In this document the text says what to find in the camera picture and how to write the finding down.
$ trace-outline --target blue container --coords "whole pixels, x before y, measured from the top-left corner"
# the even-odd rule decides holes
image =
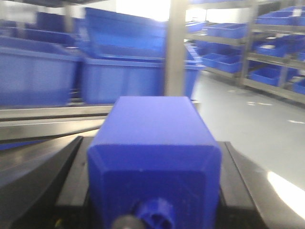
[[[206,21],[190,21],[186,23],[186,29],[188,33],[198,32],[202,30],[203,26],[207,24]]]
[[[16,38],[23,38],[27,40],[57,43],[64,46],[74,46],[75,38],[68,33],[41,31],[41,30],[20,30],[18,28],[10,28],[10,35]]]
[[[220,55],[220,54],[216,54],[216,53],[210,53],[210,54],[204,55],[202,57],[202,64],[207,67],[216,68],[218,59],[220,59],[222,57],[224,57],[224,56]]]
[[[0,37],[0,105],[69,102],[79,58],[55,44]]]
[[[280,79],[280,71],[274,68],[261,68],[250,73],[250,79],[269,84],[272,86],[278,86]]]
[[[299,82],[294,83],[293,91],[301,94],[305,94],[305,79],[302,79]]]
[[[205,27],[206,28],[206,33],[207,33],[208,36],[221,37],[222,29],[229,26],[229,25],[234,25],[234,24],[232,24],[232,23],[220,23],[220,24],[207,26],[207,27]]]
[[[185,61],[186,96],[191,98],[194,83],[202,69],[200,57],[195,51],[189,51]],[[81,96],[87,104],[112,104],[122,95],[160,96],[163,92],[163,62],[84,59]]]
[[[165,57],[166,22],[92,8],[85,10],[90,43],[84,50],[90,55],[104,58],[107,54],[104,48],[115,46],[129,49],[142,59],[146,55]]]
[[[242,69],[241,56],[229,56],[218,59],[216,68],[227,72],[227,73],[236,73]]]
[[[294,53],[305,48],[305,36],[304,35],[288,35],[278,40],[284,41],[288,45],[288,52]]]
[[[268,25],[296,25],[297,17],[292,16],[292,11],[275,11],[259,16],[257,24]]]
[[[212,229],[220,165],[187,97],[121,97],[88,149],[93,227],[135,214],[147,228]]]
[[[269,49],[264,47],[265,45],[272,45],[274,48]],[[288,53],[288,45],[284,41],[275,40],[263,43],[261,46],[256,48],[256,52],[262,55],[284,57],[286,53]]]
[[[247,34],[246,24],[233,24],[220,29],[220,37],[240,39]]]
[[[298,53],[297,55],[297,59],[300,61],[304,61],[305,60],[305,51],[301,51],[300,53]]]

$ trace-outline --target blue plastic part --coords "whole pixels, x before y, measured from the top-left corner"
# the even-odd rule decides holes
[[[220,165],[220,148],[187,97],[121,97],[88,149],[97,221],[110,229],[147,206],[175,215],[162,229],[212,229]]]
[[[16,38],[23,38],[27,40],[58,43],[64,46],[74,46],[75,38],[68,33],[52,32],[52,31],[41,31],[41,30],[30,30],[11,27],[10,35]]]
[[[246,36],[246,24],[233,24],[226,26],[220,30],[220,37],[240,39]]]
[[[164,58],[167,23],[127,14],[86,8],[90,39],[83,50],[104,58],[107,45],[130,49],[143,58]]]
[[[0,37],[0,44],[0,105],[67,104],[79,57],[45,42]]]
[[[222,29],[229,26],[229,25],[234,25],[234,24],[232,24],[232,23],[220,23],[220,24],[207,26],[207,27],[205,27],[205,29],[206,29],[206,32],[207,32],[208,36],[221,37]]]
[[[263,45],[274,45],[275,47],[273,49],[268,49],[262,47]],[[275,40],[263,43],[261,46],[256,48],[256,52],[262,55],[284,57],[286,53],[288,53],[288,45],[284,41]]]
[[[272,86],[278,86],[280,79],[280,71],[274,68],[261,68],[250,73],[250,79],[269,84]]]
[[[196,51],[191,47],[187,50],[184,95],[191,98],[195,81],[204,67]],[[87,104],[114,103],[123,95],[160,96],[164,91],[164,63],[86,57],[81,82],[81,96]]]
[[[208,22],[206,21],[190,21],[186,23],[186,29],[189,33],[197,32],[202,30],[203,26],[205,26]]]
[[[292,11],[275,11],[259,16],[257,24],[268,25],[296,25],[298,17],[293,17]]]
[[[207,67],[216,68],[218,59],[222,57],[224,56],[216,53],[210,53],[202,57],[202,63]]]
[[[42,142],[42,141],[43,140],[0,144],[0,150],[12,149],[12,148],[16,148],[16,147],[19,147],[19,146],[31,145],[31,144],[39,143],[39,142]]]
[[[305,80],[294,83],[292,88],[294,92],[305,94]]]
[[[283,41],[288,45],[288,52],[294,53],[305,48],[305,36],[304,35],[288,35],[278,40]]]
[[[241,71],[242,65],[241,56],[229,56],[218,59],[216,68],[224,72],[236,73]]]

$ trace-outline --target metal shelf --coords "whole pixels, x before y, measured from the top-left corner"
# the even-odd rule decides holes
[[[246,43],[246,39],[231,39],[231,38],[224,38],[224,37],[212,37],[208,36],[205,33],[196,32],[196,33],[188,33],[185,36],[186,39],[192,39],[197,41],[205,41],[205,42],[214,42],[219,44],[228,44],[233,46],[241,46]]]
[[[206,67],[204,69],[204,71],[214,73],[214,74],[217,74],[217,75],[220,75],[220,76],[224,76],[226,78],[236,78],[236,77],[240,76],[240,72],[238,72],[238,73],[227,73],[227,72],[218,70],[216,68],[210,68],[210,67]]]
[[[264,83],[260,83],[254,80],[250,80],[250,79],[244,79],[244,85],[249,86],[249,87],[253,87],[259,90],[263,90],[266,92],[269,92],[271,94],[275,94],[278,96],[281,96],[283,98],[287,98],[287,99],[291,99],[300,103],[305,104],[305,95],[303,94],[299,94],[293,91],[289,91],[287,89],[284,88],[280,88],[280,87],[275,87],[275,86],[271,86],[268,84],[264,84]]]
[[[258,61],[268,64],[280,65],[289,68],[296,68],[300,70],[305,70],[305,62],[298,61],[298,60],[291,60],[290,57],[275,57],[275,56],[267,56],[261,55],[257,53],[248,53],[247,59],[251,61]]]
[[[294,25],[264,25],[254,24],[252,27],[254,32],[273,32],[273,33],[287,33],[287,34],[305,34],[305,26]]]

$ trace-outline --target storage rack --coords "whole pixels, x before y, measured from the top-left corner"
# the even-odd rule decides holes
[[[192,8],[201,8],[201,9],[237,9],[237,8],[251,8],[253,7],[252,0],[242,0],[242,1],[224,1],[224,2],[215,2],[215,3],[201,3],[201,4],[192,4],[189,6],[189,9]],[[255,2],[257,6],[276,2],[274,0],[258,0]],[[249,41],[249,38],[246,36],[241,39],[231,39],[224,37],[213,37],[207,36],[204,32],[196,32],[196,33],[188,33],[185,36],[186,39],[197,40],[197,41],[205,41],[205,42],[215,42],[219,44],[228,44],[231,46],[242,46],[246,45]],[[241,77],[241,71],[237,73],[227,73],[215,68],[207,67],[205,71],[211,72],[226,78],[237,79]]]
[[[302,5],[303,5],[302,0],[298,1],[298,3],[296,4],[297,7],[301,7]],[[305,104],[305,95],[289,90],[291,85],[290,83],[286,83],[287,69],[295,68],[299,70],[305,70],[304,62],[296,60],[293,54],[286,55],[285,57],[275,57],[275,56],[261,55],[251,51],[252,43],[255,39],[252,36],[254,32],[305,35],[305,26],[255,24],[255,20],[258,14],[257,4],[254,3],[252,11],[253,11],[253,16],[249,25],[249,35],[248,35],[249,39],[248,39],[248,43],[246,44],[245,59],[243,63],[240,84]],[[249,61],[256,61],[266,64],[283,66],[284,68],[281,69],[281,73],[280,73],[279,86],[272,86],[248,79],[247,76],[249,73],[249,69],[248,69]]]

